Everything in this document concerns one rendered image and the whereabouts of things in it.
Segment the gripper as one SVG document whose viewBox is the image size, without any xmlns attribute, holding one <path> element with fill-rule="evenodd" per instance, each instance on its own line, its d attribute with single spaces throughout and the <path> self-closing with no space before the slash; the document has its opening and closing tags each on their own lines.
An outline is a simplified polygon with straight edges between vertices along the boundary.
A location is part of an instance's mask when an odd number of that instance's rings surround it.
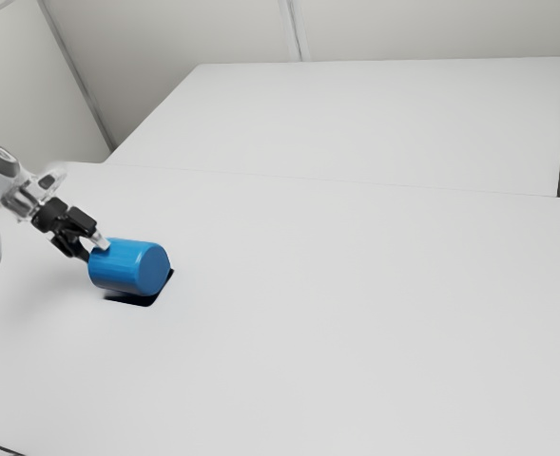
<svg viewBox="0 0 560 456">
<path fill-rule="evenodd" d="M 50 242 L 66 257 L 75 257 L 84 263 L 88 263 L 90 253 L 80 238 L 88 239 L 101 250 L 109 248 L 109 241 L 98 229 L 95 219 L 76 206 L 69 208 L 56 197 L 49 199 L 33 215 L 30 223 L 41 233 L 53 233 Z"/>
</svg>

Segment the blue cylindrical cup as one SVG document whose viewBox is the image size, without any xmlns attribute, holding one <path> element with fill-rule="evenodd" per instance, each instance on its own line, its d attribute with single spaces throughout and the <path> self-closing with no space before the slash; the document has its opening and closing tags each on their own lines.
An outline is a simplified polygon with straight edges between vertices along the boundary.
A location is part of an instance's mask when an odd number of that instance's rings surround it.
<svg viewBox="0 0 560 456">
<path fill-rule="evenodd" d="M 109 246 L 92 249 L 87 263 L 91 282 L 102 289 L 130 295 L 156 295 L 171 264 L 165 248 L 155 242 L 110 237 Z"/>
</svg>

